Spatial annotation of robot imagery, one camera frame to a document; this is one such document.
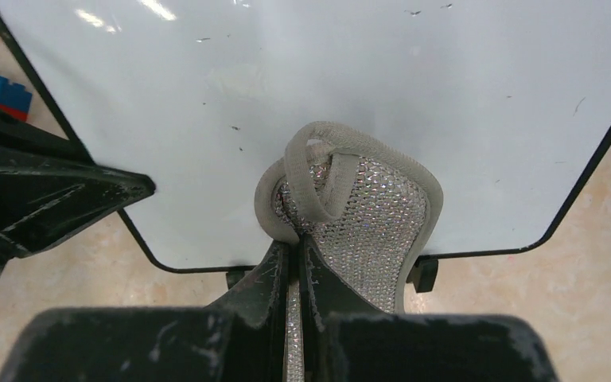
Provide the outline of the small whiteboard with black frame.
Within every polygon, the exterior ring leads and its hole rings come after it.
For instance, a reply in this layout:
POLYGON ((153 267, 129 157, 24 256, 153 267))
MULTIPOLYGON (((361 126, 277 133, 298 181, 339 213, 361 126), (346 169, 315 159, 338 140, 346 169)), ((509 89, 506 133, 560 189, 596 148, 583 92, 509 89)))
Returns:
POLYGON ((126 209, 170 271, 250 266, 255 186, 312 121, 422 163, 430 255, 547 240, 611 139, 611 1, 0 1, 67 134, 157 190, 126 209))

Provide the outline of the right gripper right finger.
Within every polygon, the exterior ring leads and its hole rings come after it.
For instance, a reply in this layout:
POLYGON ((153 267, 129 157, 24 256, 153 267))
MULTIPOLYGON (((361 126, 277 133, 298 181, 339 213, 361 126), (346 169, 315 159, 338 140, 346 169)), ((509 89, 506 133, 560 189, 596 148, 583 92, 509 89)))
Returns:
POLYGON ((508 315, 389 314, 300 243, 308 381, 556 381, 544 343, 508 315))

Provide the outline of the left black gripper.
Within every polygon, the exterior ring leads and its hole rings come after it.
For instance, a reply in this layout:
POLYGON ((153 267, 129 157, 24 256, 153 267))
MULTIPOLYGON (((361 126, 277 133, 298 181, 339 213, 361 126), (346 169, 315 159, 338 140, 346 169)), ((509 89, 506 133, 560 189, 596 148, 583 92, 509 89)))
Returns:
POLYGON ((85 161, 67 139, 0 111, 0 275, 154 194, 146 175, 85 161))

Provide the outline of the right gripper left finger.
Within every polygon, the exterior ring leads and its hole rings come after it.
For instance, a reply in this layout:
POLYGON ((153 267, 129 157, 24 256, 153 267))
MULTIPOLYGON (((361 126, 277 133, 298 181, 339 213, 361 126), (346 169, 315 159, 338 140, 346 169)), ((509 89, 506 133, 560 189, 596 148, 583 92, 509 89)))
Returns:
POLYGON ((280 381, 289 248, 207 306, 65 307, 21 332, 0 381, 280 381))

